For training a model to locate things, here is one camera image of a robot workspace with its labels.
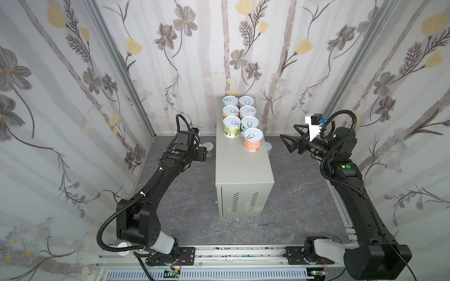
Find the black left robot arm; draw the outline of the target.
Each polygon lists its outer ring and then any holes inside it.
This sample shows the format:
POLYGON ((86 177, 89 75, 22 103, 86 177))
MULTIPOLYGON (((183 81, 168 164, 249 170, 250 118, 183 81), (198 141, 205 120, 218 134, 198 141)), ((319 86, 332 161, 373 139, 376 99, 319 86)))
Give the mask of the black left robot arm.
POLYGON ((128 252, 140 255, 143 251, 161 256, 166 263, 179 258, 179 244, 176 238, 164 234, 157 216, 157 209, 171 183, 192 162, 204 162, 207 149, 201 146, 199 129, 190 125, 182 130, 180 124, 186 118, 176 115, 176 133, 161 158, 158 168, 150 180, 130 199, 122 199, 113 213, 98 229, 98 246, 108 252, 128 252), (128 246, 117 248, 103 241, 103 232, 111 222, 116 222, 116 235, 128 246))

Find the brown labelled can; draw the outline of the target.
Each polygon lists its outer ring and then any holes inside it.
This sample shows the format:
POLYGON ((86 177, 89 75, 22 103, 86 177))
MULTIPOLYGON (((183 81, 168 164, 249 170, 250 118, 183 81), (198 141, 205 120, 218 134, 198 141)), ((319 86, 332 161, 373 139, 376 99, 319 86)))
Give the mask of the brown labelled can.
POLYGON ((263 132, 258 128, 249 128, 244 133, 243 147, 246 151, 256 152, 261 148, 263 132))

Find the pink brown can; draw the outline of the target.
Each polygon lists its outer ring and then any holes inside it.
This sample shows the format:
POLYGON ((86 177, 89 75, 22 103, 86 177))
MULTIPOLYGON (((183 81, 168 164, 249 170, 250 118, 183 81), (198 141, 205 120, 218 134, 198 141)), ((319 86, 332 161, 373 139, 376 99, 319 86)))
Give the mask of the pink brown can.
POLYGON ((267 150, 268 155, 271 154, 272 148, 273 148, 272 143, 266 141, 266 150, 267 150))

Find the teal labelled can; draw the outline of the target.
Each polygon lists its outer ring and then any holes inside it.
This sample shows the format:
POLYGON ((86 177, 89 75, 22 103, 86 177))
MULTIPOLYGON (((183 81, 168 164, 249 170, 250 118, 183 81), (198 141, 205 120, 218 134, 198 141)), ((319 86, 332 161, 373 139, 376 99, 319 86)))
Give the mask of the teal labelled can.
POLYGON ((222 99, 223 106, 235 106, 237 107, 239 104, 239 99, 236 96, 225 96, 222 99))

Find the pink labelled can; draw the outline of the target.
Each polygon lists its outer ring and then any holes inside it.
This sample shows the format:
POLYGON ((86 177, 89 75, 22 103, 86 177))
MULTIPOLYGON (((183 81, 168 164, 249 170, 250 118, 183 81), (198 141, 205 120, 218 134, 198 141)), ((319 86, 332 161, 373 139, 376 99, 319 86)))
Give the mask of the pink labelled can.
POLYGON ((254 117, 257 113, 255 107, 251 105, 245 105, 240 108, 239 117, 243 119, 244 117, 254 117))

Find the green labelled can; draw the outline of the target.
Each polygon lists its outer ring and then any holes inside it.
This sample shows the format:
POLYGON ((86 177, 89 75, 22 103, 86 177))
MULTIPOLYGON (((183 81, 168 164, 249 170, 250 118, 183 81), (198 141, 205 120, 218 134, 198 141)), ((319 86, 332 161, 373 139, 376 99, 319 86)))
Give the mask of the green labelled can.
POLYGON ((240 133, 241 119, 237 116, 228 116, 223 120, 223 132, 227 138, 236 138, 240 133))

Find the yellow labelled can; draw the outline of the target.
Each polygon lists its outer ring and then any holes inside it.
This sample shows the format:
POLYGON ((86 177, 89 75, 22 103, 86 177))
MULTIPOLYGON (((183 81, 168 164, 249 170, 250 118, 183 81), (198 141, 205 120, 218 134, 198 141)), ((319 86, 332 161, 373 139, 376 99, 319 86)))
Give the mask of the yellow labelled can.
POLYGON ((225 107, 223 107, 222 113, 223 119, 231 116, 239 117, 240 109, 234 105, 226 105, 225 107))

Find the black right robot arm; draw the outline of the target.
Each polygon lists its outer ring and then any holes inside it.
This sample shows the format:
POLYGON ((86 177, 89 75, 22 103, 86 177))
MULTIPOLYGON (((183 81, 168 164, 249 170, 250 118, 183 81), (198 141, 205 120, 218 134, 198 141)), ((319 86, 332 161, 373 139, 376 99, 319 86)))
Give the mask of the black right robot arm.
POLYGON ((341 197, 357 236, 356 247, 322 236, 308 237, 302 249, 287 248, 290 263, 305 262, 326 266, 328 261, 344 267, 357 281, 392 281, 409 268, 412 252, 397 242, 376 211, 365 188, 363 176, 351 160, 357 144, 357 116, 340 110, 324 119, 322 114, 307 116, 305 124, 295 124, 298 137, 280 135, 290 153, 311 153, 320 162, 321 175, 341 197))

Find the orange labelled can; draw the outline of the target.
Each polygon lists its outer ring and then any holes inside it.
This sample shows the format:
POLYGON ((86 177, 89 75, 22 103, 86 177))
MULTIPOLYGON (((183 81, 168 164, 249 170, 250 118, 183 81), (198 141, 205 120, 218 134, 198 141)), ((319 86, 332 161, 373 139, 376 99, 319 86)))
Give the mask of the orange labelled can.
POLYGON ((242 96, 239 98, 239 108, 243 106, 254 106, 255 99, 251 96, 242 96))

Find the pale teal can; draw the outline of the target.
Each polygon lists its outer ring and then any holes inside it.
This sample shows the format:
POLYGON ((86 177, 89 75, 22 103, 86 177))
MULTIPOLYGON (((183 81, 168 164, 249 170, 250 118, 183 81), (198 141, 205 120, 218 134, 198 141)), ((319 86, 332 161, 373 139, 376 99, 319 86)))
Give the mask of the pale teal can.
POLYGON ((241 119, 241 130, 245 131, 250 128, 258 128, 259 120, 256 117, 246 116, 241 119))

